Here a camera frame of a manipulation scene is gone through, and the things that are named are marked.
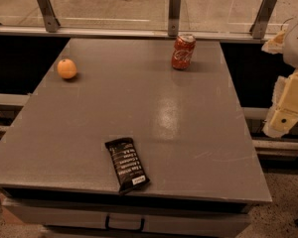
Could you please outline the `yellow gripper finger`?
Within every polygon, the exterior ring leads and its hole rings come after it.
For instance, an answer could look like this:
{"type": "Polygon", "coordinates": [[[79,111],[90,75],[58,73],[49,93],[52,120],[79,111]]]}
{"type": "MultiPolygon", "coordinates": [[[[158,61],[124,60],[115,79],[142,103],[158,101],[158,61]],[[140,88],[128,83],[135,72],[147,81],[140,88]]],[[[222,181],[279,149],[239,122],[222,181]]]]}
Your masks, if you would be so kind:
{"type": "Polygon", "coordinates": [[[288,77],[279,76],[275,82],[272,105],[265,118],[263,133],[280,138],[298,122],[298,69],[288,77]]]}
{"type": "Polygon", "coordinates": [[[274,38],[265,42],[261,49],[264,52],[273,54],[273,55],[282,54],[283,53],[283,45],[284,45],[284,37],[285,37],[284,31],[278,32],[274,38]]]}

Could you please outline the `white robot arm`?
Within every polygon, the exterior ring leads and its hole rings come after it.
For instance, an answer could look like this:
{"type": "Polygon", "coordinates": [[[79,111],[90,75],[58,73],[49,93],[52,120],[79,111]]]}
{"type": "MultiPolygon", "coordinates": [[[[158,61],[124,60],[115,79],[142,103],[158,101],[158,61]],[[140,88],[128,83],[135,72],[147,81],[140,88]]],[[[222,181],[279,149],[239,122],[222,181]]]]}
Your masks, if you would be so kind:
{"type": "Polygon", "coordinates": [[[280,138],[298,122],[298,14],[285,30],[261,48],[269,54],[283,54],[283,61],[295,68],[288,77],[278,76],[272,94],[272,105],[265,118],[263,133],[280,138]]]}

